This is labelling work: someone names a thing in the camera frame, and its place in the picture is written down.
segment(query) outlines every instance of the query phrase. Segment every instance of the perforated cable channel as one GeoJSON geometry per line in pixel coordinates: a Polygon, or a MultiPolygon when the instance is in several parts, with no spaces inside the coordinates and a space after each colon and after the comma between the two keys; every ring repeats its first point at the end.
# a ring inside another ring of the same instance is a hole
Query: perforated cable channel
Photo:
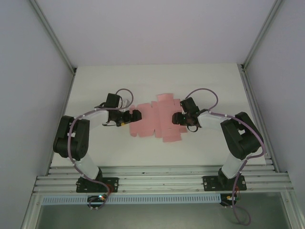
{"type": "MultiPolygon", "coordinates": [[[[87,195],[45,196],[42,205],[88,204],[87,198],[87,195]]],[[[220,202],[220,194],[112,195],[109,197],[107,204],[190,204],[220,202]]]]}

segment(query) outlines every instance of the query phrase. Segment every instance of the metal frame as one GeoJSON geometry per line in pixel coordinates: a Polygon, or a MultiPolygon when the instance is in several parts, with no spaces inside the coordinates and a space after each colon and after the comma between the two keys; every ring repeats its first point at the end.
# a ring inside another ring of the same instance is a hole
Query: metal frame
{"type": "MultiPolygon", "coordinates": [[[[111,204],[198,204],[198,203],[221,203],[220,194],[147,194],[147,195],[110,195],[107,205],[111,204]]],[[[88,195],[56,195],[44,196],[42,205],[87,205],[88,195]]]]}
{"type": "Polygon", "coordinates": [[[48,33],[50,39],[52,40],[53,44],[55,45],[56,49],[58,50],[59,54],[61,55],[62,59],[66,63],[67,67],[69,68],[72,75],[75,75],[76,69],[72,65],[68,55],[66,54],[65,50],[63,49],[61,43],[59,42],[53,28],[51,27],[50,23],[48,22],[46,16],[44,15],[41,7],[39,6],[36,0],[28,0],[30,5],[32,6],[35,14],[37,15],[38,19],[42,23],[43,27],[45,28],[46,32],[48,33]]]}
{"type": "MultiPolygon", "coordinates": [[[[72,74],[75,75],[75,68],[72,66],[38,3],[36,0],[29,0],[29,2],[68,68],[72,74]]],[[[252,57],[269,30],[283,2],[284,0],[274,1],[269,15],[256,37],[246,60],[243,65],[238,66],[254,121],[259,131],[262,133],[267,149],[265,166],[246,166],[244,168],[243,175],[245,176],[248,189],[243,192],[280,192],[283,199],[283,206],[286,209],[287,218],[290,221],[292,229],[304,229],[305,219],[296,201],[289,175],[287,173],[279,172],[272,145],[246,71],[247,66],[250,64],[252,57]]],[[[205,192],[203,188],[204,184],[202,177],[206,175],[217,175],[220,167],[221,165],[193,167],[102,167],[101,169],[106,177],[120,178],[118,193],[112,194],[114,197],[129,197],[131,195],[135,197],[160,197],[180,196],[181,194],[183,196],[198,196],[228,193],[205,192]]],[[[45,177],[37,177],[21,228],[36,228],[45,197],[84,196],[82,193],[75,192],[75,183],[78,178],[79,174],[77,174],[72,167],[50,167],[48,174],[45,177]]],[[[96,195],[96,193],[87,193],[86,195],[96,195]]]]}
{"type": "Polygon", "coordinates": [[[281,6],[283,5],[285,0],[275,0],[269,13],[267,18],[265,19],[263,26],[261,27],[244,63],[243,63],[243,68],[247,68],[253,58],[253,56],[255,55],[258,47],[260,46],[260,44],[262,43],[265,35],[267,34],[267,32],[269,31],[272,22],[275,20],[277,13],[279,12],[281,6]]]}

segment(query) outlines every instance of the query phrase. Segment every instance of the white wall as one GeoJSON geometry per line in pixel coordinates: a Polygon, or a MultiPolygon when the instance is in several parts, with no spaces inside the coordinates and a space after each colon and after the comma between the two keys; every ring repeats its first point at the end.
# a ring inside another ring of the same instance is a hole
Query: white wall
{"type": "Polygon", "coordinates": [[[27,1],[1,1],[0,28],[0,223],[16,229],[46,172],[72,76],[27,1]]]}
{"type": "Polygon", "coordinates": [[[243,63],[274,0],[38,0],[75,66],[243,63]]]}
{"type": "Polygon", "coordinates": [[[305,1],[285,1],[248,73],[280,169],[305,212],[305,1]]]}

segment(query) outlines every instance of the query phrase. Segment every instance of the white ceiling panel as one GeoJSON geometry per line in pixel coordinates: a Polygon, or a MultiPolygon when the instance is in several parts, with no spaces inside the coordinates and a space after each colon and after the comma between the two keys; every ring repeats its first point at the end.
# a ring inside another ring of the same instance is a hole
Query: white ceiling panel
{"type": "Polygon", "coordinates": [[[75,66],[242,63],[274,0],[38,0],[75,66]]]}

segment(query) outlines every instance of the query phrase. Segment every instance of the cable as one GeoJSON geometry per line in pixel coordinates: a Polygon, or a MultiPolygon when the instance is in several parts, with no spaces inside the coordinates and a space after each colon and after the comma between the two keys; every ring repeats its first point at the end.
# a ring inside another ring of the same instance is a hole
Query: cable
{"type": "Polygon", "coordinates": [[[234,184],[233,184],[233,190],[232,190],[232,208],[233,208],[233,213],[234,213],[234,215],[235,215],[235,217],[236,217],[236,219],[237,219],[237,221],[238,221],[239,224],[244,225],[244,226],[249,226],[249,225],[251,224],[251,220],[252,220],[252,219],[251,219],[251,215],[250,215],[250,213],[249,213],[246,209],[244,209],[243,207],[235,206],[235,204],[234,204],[234,198],[235,198],[235,197],[234,197],[234,193],[235,193],[235,189],[236,189],[237,180],[238,180],[238,178],[239,178],[239,176],[240,176],[240,174],[241,174],[243,168],[244,168],[245,165],[247,164],[248,160],[249,160],[249,159],[252,159],[252,158],[257,158],[257,157],[263,156],[263,155],[266,153],[266,147],[265,147],[263,141],[261,140],[260,136],[259,136],[259,135],[254,131],[254,129],[252,129],[247,123],[243,122],[242,120],[240,120],[240,119],[238,119],[238,118],[236,118],[236,117],[234,117],[234,116],[231,116],[231,115],[228,115],[228,114],[214,113],[214,112],[211,111],[211,109],[213,109],[214,107],[216,107],[216,105],[218,104],[218,96],[217,96],[217,94],[216,94],[215,92],[213,92],[211,89],[208,89],[208,88],[199,88],[199,89],[196,89],[196,90],[192,91],[191,93],[189,93],[189,94],[187,95],[186,98],[188,98],[192,93],[194,93],[194,92],[196,92],[196,91],[199,91],[199,90],[207,90],[207,91],[210,91],[210,92],[212,92],[212,93],[215,95],[215,97],[216,97],[216,103],[215,103],[212,107],[210,107],[210,108],[208,109],[208,111],[209,111],[209,113],[210,113],[211,115],[216,115],[216,116],[220,116],[220,117],[227,117],[227,118],[231,118],[231,119],[233,119],[233,120],[235,120],[235,121],[238,121],[240,124],[244,125],[247,129],[249,129],[249,130],[251,131],[251,133],[257,138],[258,142],[259,142],[260,145],[262,146],[262,152],[261,152],[261,154],[259,154],[259,155],[254,155],[254,156],[248,156],[248,157],[245,159],[245,161],[243,162],[242,166],[240,167],[240,169],[238,170],[238,172],[237,172],[237,174],[236,174],[235,181],[234,181],[234,184]],[[243,223],[243,222],[239,219],[239,217],[238,217],[238,215],[237,215],[237,212],[236,212],[236,208],[242,209],[242,210],[244,210],[244,211],[247,213],[247,215],[248,215],[248,217],[249,217],[249,221],[248,221],[247,223],[243,223]]]}
{"type": "Polygon", "coordinates": [[[99,198],[98,197],[94,197],[94,198],[91,198],[90,199],[90,201],[89,201],[89,207],[90,207],[90,209],[93,209],[93,207],[91,206],[91,203],[94,201],[94,200],[98,200],[99,198]]]}
{"type": "Polygon", "coordinates": [[[71,123],[71,127],[70,127],[70,129],[69,129],[69,134],[68,134],[68,156],[69,156],[69,159],[70,159],[70,161],[72,162],[74,168],[76,169],[76,171],[78,171],[78,172],[81,174],[81,177],[84,177],[85,179],[87,179],[87,180],[89,180],[89,181],[91,181],[91,182],[93,182],[93,183],[103,185],[103,186],[107,189],[107,197],[106,197],[105,201],[98,207],[98,209],[102,208],[102,207],[105,205],[105,203],[107,202],[108,197],[109,197],[109,195],[110,195],[110,189],[109,189],[109,187],[108,187],[106,184],[104,184],[103,182],[100,182],[100,181],[98,181],[98,180],[93,180],[93,179],[91,179],[90,177],[86,176],[86,175],[77,167],[77,165],[75,164],[75,160],[72,158],[72,154],[71,154],[71,136],[72,136],[72,131],[73,131],[74,125],[75,125],[75,123],[77,122],[77,120],[79,120],[79,119],[81,119],[81,118],[84,118],[84,117],[86,117],[86,116],[88,116],[88,115],[91,115],[91,114],[93,114],[93,113],[95,113],[95,112],[105,111],[105,110],[122,110],[122,109],[128,108],[128,107],[133,103],[133,94],[132,94],[132,92],[131,92],[129,89],[126,89],[126,88],[122,88],[122,89],[118,90],[118,91],[116,92],[116,94],[117,94],[118,92],[120,92],[120,91],[123,91],[123,90],[124,90],[124,91],[128,91],[128,92],[131,94],[131,96],[132,96],[132,100],[131,100],[131,102],[130,102],[128,105],[126,105],[125,107],[122,107],[122,108],[95,108],[95,109],[92,110],[92,111],[88,111],[88,112],[86,112],[86,113],[84,113],[84,114],[82,114],[82,115],[80,115],[80,116],[74,118],[73,122],[71,123]]]}
{"type": "Polygon", "coordinates": [[[208,88],[198,88],[198,89],[196,89],[196,90],[193,90],[191,93],[189,93],[189,94],[186,96],[186,99],[187,99],[191,94],[193,94],[194,92],[197,92],[197,91],[200,91],[200,90],[212,92],[212,93],[215,95],[215,97],[216,97],[216,103],[215,103],[213,106],[211,106],[208,110],[211,110],[211,109],[213,109],[214,107],[216,107],[217,104],[218,104],[218,96],[217,96],[217,94],[216,94],[215,92],[213,92],[211,89],[208,89],[208,88]]]}
{"type": "Polygon", "coordinates": [[[108,125],[109,122],[106,122],[106,124],[102,124],[103,126],[116,126],[116,125],[108,125]]]}

